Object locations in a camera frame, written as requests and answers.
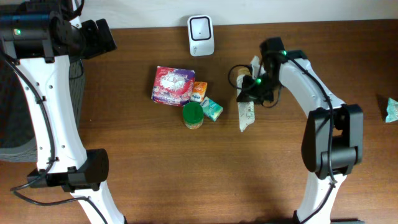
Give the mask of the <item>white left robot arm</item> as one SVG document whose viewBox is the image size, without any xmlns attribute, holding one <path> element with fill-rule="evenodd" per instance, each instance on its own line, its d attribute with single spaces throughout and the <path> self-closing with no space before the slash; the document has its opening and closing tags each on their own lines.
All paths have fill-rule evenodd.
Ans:
<svg viewBox="0 0 398 224">
<path fill-rule="evenodd" d="M 70 96 L 70 65 L 116 49 L 104 19 L 81 21 L 83 3 L 1 3 L 1 57 L 29 107 L 37 167 L 27 186 L 60 186 L 92 223 L 125 223 L 107 185 L 108 153 L 84 148 Z"/>
</svg>

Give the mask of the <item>red purple snack pack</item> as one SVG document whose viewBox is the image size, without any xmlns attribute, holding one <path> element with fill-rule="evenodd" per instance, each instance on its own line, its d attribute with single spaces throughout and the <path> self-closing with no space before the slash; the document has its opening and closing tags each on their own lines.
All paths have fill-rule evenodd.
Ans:
<svg viewBox="0 0 398 224">
<path fill-rule="evenodd" d="M 194 70 L 158 66 L 151 98 L 160 104 L 184 106 L 190 101 L 194 82 Z"/>
</svg>

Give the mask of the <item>mint green wipes pack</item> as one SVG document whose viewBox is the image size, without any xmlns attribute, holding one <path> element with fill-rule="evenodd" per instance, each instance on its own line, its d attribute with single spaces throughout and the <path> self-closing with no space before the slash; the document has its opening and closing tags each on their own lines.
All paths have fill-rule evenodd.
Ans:
<svg viewBox="0 0 398 224">
<path fill-rule="evenodd" d="M 387 108 L 386 108 L 387 116 L 385 118 L 386 123 L 391 123 L 398 120 L 398 102 L 393 100 L 392 98 L 388 99 Z"/>
</svg>

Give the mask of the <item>green lid jar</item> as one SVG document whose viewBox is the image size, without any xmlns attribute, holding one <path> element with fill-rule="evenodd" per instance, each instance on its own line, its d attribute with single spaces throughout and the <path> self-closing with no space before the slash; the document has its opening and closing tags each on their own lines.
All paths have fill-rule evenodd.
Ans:
<svg viewBox="0 0 398 224">
<path fill-rule="evenodd" d="M 203 108 L 197 102 L 187 103 L 182 114 L 184 124 L 189 129 L 198 129 L 203 124 Z"/>
</svg>

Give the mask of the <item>small orange box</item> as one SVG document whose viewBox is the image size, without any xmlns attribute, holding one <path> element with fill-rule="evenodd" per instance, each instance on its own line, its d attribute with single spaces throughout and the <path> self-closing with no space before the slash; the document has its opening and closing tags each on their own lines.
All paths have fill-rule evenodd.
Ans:
<svg viewBox="0 0 398 224">
<path fill-rule="evenodd" d="M 205 98 L 207 86 L 208 86 L 207 82 L 195 82 L 190 97 L 190 101 L 201 103 Z"/>
</svg>

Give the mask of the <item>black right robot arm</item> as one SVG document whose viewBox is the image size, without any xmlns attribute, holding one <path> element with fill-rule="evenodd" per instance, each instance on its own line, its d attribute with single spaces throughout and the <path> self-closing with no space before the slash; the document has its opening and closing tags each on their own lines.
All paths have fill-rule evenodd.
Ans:
<svg viewBox="0 0 398 224">
<path fill-rule="evenodd" d="M 240 65 L 234 84 L 239 128 L 255 121 L 254 107 L 272 108 L 283 88 L 307 117 L 301 155 L 308 170 L 305 193 L 292 218 L 279 223 L 331 223 L 331 210 L 342 183 L 363 160 L 363 111 L 335 96 L 314 72 L 302 50 L 286 50 L 282 39 L 266 39 L 261 56 Z"/>
</svg>

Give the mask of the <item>grey plastic basket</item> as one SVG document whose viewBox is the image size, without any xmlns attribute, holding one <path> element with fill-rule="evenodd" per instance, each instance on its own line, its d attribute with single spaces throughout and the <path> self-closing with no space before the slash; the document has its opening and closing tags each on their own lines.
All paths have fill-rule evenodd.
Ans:
<svg viewBox="0 0 398 224">
<path fill-rule="evenodd" d="M 79 124 L 85 88 L 81 60 L 70 64 L 69 86 L 75 121 Z M 17 75 L 4 62 L 1 62 L 1 160 L 37 160 L 37 143 L 25 94 Z"/>
</svg>

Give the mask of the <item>white barcode scanner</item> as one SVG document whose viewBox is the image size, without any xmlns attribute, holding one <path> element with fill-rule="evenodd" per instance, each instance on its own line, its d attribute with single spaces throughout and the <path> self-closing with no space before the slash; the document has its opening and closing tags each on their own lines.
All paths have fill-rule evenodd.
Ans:
<svg viewBox="0 0 398 224">
<path fill-rule="evenodd" d="M 187 29 L 191 56 L 201 57 L 214 53 L 215 40 L 210 16 L 190 16 L 187 20 Z"/>
</svg>

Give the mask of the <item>small green tissue pack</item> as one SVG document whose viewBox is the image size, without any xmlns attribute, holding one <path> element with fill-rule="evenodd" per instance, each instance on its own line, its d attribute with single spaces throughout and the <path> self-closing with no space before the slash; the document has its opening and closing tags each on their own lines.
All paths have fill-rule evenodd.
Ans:
<svg viewBox="0 0 398 224">
<path fill-rule="evenodd" d="M 206 115 L 212 121 L 216 121 L 223 112 L 223 107 L 208 98 L 207 96 L 200 103 L 200 105 L 203 109 L 204 115 Z"/>
</svg>

